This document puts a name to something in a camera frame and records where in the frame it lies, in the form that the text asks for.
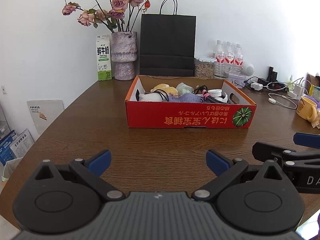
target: cartoon mug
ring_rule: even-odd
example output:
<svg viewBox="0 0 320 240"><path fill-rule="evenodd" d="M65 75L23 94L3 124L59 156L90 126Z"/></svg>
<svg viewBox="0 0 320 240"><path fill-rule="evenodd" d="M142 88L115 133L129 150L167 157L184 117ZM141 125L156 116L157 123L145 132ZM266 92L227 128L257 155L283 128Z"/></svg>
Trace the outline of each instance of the cartoon mug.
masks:
<svg viewBox="0 0 320 240"><path fill-rule="evenodd" d="M317 104L309 98L301 97L297 108L297 114L309 122L314 122L318 115Z"/></svg>

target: red cardboard box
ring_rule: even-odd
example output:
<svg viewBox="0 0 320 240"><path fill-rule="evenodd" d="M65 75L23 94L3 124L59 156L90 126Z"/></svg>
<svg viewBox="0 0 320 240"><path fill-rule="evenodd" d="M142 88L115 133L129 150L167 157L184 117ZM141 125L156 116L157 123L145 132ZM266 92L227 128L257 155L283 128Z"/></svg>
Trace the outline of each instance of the red cardboard box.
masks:
<svg viewBox="0 0 320 240"><path fill-rule="evenodd" d="M185 83L195 88L222 89L231 104L139 102L139 94L164 83L177 87ZM248 128L257 105L226 80L197 77L136 76L125 98L128 126L132 128Z"/></svg>

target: green milk carton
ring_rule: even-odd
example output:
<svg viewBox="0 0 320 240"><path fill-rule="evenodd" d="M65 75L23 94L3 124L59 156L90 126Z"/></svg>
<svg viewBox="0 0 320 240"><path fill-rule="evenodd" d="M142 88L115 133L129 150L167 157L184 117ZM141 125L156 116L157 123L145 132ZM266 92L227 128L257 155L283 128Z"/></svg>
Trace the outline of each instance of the green milk carton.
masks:
<svg viewBox="0 0 320 240"><path fill-rule="evenodd" d="M98 80L112 79L111 57L110 57L110 36L99 35L96 42Z"/></svg>

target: purple ceramic vase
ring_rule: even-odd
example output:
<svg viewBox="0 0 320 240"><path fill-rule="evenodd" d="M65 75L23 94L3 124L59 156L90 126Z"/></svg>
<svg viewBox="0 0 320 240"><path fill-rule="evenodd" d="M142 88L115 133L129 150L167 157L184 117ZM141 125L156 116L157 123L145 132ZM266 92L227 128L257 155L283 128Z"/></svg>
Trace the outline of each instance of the purple ceramic vase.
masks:
<svg viewBox="0 0 320 240"><path fill-rule="evenodd" d="M116 63L115 79L135 78L133 62L138 59L137 32L115 32L111 36L111 60Z"/></svg>

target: blue package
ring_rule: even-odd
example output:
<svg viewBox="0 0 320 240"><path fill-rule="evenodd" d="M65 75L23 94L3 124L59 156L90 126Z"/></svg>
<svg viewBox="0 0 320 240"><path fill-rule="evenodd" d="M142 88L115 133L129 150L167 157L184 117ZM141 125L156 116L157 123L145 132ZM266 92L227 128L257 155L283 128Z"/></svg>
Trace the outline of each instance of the blue package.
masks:
<svg viewBox="0 0 320 240"><path fill-rule="evenodd" d="M16 158L12 150L10 149L10 143L12 143L17 134L14 130L12 130L5 138L1 140L0 144L0 162L3 166L7 161L11 161Z"/></svg>

